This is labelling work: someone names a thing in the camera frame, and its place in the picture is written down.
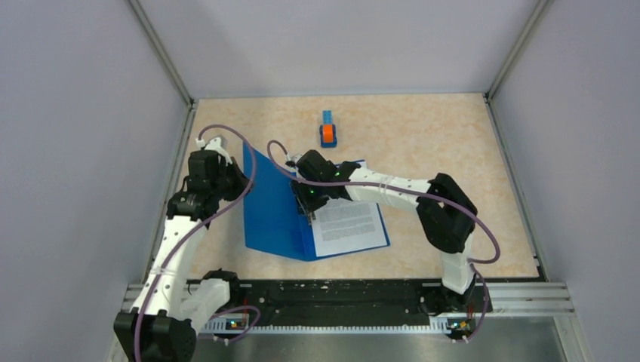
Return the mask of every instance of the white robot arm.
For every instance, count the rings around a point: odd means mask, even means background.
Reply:
[[[168,202],[162,243],[149,276],[131,310],[118,313],[115,319],[115,334],[130,360],[134,358],[133,331],[138,318],[144,318],[140,334],[143,360],[190,360],[195,337],[211,315],[229,301],[229,282],[237,281],[237,276],[213,271],[203,278],[197,291],[182,302],[195,251],[209,225],[193,233],[176,249],[188,233],[218,211],[220,200],[235,200],[248,184],[235,159],[224,149],[225,144],[222,136],[206,144],[198,142],[201,149],[189,156],[189,175],[182,189]]]
[[[469,265],[474,222],[458,210],[439,205],[428,198],[409,195],[387,189],[397,186],[417,192],[439,195],[456,201],[474,214],[477,210],[453,179],[439,173],[434,179],[403,179],[361,167],[355,162],[343,162],[336,166],[325,160],[317,151],[311,150],[294,157],[289,163],[295,166],[304,179],[323,183],[376,183],[385,186],[308,186],[292,181],[300,209],[311,214],[326,204],[329,198],[345,198],[352,201],[373,201],[416,213],[427,240],[441,252],[444,274],[442,285],[457,294],[465,295],[472,287],[475,274]]]

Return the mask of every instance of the metal floor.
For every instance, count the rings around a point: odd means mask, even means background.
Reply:
[[[561,362],[566,361],[553,318],[488,318],[468,345],[434,335],[252,335],[225,347],[200,340],[193,362]]]

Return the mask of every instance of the paper sheet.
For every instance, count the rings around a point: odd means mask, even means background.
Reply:
[[[382,216],[374,202],[329,200],[311,222],[317,257],[386,246]]]

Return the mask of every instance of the orange block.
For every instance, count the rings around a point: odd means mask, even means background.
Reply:
[[[334,128],[331,124],[322,125],[322,142],[331,143],[334,141]]]

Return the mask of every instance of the beige speckled tabletop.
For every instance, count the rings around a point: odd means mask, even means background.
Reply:
[[[333,111],[339,140],[335,149],[319,146],[323,109]],[[264,154],[266,143],[275,138],[291,154],[318,149],[332,161],[363,158],[370,169],[396,176],[431,179],[438,172],[448,173],[502,248],[497,263],[480,265],[479,270],[488,277],[537,276],[481,94],[201,100],[191,138],[212,123],[234,127]],[[205,138],[219,133],[211,130]],[[229,153],[242,163],[241,143],[222,133],[229,140]],[[193,150],[192,141],[188,152]],[[186,175],[186,163],[182,172]],[[242,206],[236,207],[211,224],[198,247],[192,276],[224,268],[243,279],[441,277],[438,251],[426,240],[417,215],[384,206],[381,210],[390,247],[301,262],[245,247]],[[474,257],[487,259],[493,252],[476,228]]]

